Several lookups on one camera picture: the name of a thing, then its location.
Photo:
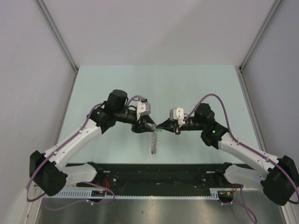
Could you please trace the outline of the right aluminium frame post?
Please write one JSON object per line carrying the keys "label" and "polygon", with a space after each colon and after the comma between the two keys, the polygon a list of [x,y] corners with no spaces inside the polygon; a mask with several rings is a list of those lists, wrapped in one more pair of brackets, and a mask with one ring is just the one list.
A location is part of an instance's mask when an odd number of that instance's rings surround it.
{"label": "right aluminium frame post", "polygon": [[244,70],[246,67],[246,64],[248,63],[249,59],[251,58],[252,54],[254,53],[256,47],[258,46],[259,42],[261,41],[263,35],[265,34],[267,28],[269,27],[271,21],[273,20],[276,12],[278,11],[281,4],[284,2],[284,0],[275,0],[267,13],[264,21],[262,22],[261,27],[259,28],[250,48],[248,49],[244,59],[242,60],[241,64],[238,66],[238,69],[240,71]]}

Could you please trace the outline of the aluminium side rail right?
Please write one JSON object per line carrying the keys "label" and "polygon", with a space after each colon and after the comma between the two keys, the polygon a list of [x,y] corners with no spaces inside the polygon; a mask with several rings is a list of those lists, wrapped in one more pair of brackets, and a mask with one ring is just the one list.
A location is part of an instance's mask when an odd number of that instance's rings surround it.
{"label": "aluminium side rail right", "polygon": [[242,92],[244,95],[244,99],[246,101],[246,106],[249,111],[250,120],[251,120],[252,126],[254,128],[258,146],[262,151],[273,154],[273,152],[268,149],[267,143],[265,141],[262,127],[261,127],[261,124],[259,121],[259,117],[257,115],[256,106],[254,104],[254,100],[252,98],[252,94],[250,92],[249,85],[247,84],[246,79],[245,79],[245,74],[244,74],[243,70],[240,69],[238,66],[236,66],[236,72],[237,72],[239,83],[240,83],[240,86],[241,86],[241,89],[242,89]]}

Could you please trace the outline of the aluminium frame post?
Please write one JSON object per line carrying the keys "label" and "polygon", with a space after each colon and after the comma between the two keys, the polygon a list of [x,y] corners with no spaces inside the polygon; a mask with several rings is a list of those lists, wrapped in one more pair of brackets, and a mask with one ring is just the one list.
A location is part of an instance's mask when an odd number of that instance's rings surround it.
{"label": "aluminium frame post", "polygon": [[238,66],[238,69],[240,71],[244,70],[246,67],[246,64],[248,63],[249,59],[251,58],[252,54],[254,53],[256,47],[258,46],[259,42],[261,41],[263,35],[265,34],[267,28],[269,27],[271,21],[273,20],[276,12],[278,11],[281,4],[284,2],[284,0],[275,0],[267,13],[264,21],[262,22],[261,27],[259,28],[250,48],[248,49],[244,59],[242,60],[241,64]]}
{"label": "aluminium frame post", "polygon": [[67,47],[48,7],[46,6],[45,2],[43,0],[34,0],[36,3],[41,15],[43,16],[45,22],[47,23],[52,35],[54,36],[58,46],[60,47],[62,53],[64,54],[66,60],[68,61],[69,65],[71,66],[72,70],[75,72],[75,74],[78,73],[78,66],[75,63],[75,60],[73,59],[69,48]]}

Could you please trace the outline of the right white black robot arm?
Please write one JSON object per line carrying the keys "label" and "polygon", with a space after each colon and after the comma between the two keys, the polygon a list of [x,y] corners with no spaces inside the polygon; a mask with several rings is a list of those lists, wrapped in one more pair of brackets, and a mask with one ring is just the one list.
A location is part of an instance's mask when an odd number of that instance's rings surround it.
{"label": "right white black robot arm", "polygon": [[262,191],[272,202],[284,206],[299,187],[299,173],[288,156],[279,158],[259,149],[249,149],[229,129],[215,121],[209,104],[201,103],[194,116],[186,117],[182,108],[170,110],[170,117],[159,129],[179,135],[182,131],[201,131],[201,139],[209,146],[238,158],[250,168],[224,163],[216,171],[220,187],[231,183]]}

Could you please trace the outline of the left aluminium frame post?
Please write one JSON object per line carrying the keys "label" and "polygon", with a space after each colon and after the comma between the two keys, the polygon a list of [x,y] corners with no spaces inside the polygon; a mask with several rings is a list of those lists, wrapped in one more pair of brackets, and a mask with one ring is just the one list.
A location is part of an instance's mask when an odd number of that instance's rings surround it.
{"label": "left aluminium frame post", "polygon": [[46,6],[45,2],[43,0],[34,0],[36,3],[41,15],[43,16],[45,22],[47,23],[52,35],[54,36],[58,46],[60,47],[62,53],[64,54],[66,60],[68,61],[69,65],[71,66],[72,70],[75,72],[75,74],[78,73],[78,66],[75,63],[75,60],[73,59],[69,48],[67,47],[48,7]]}

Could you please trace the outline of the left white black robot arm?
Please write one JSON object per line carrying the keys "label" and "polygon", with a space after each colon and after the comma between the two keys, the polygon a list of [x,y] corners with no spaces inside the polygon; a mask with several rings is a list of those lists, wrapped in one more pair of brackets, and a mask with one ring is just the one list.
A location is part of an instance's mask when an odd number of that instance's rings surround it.
{"label": "left white black robot arm", "polygon": [[68,167],[68,162],[89,142],[102,136],[117,122],[130,124],[134,133],[153,132],[151,105],[141,96],[128,98],[125,91],[113,90],[106,101],[95,105],[85,121],[69,137],[43,153],[30,156],[29,176],[48,196],[64,187],[82,182],[99,186],[103,182],[102,169],[94,162]]}

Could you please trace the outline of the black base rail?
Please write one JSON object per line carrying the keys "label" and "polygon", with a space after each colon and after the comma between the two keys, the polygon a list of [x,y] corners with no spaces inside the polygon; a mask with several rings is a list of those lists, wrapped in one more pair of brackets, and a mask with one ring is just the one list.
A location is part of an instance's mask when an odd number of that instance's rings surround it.
{"label": "black base rail", "polygon": [[91,180],[110,189],[126,183],[191,184],[196,187],[233,187],[216,174],[219,164],[95,164],[98,174]]}

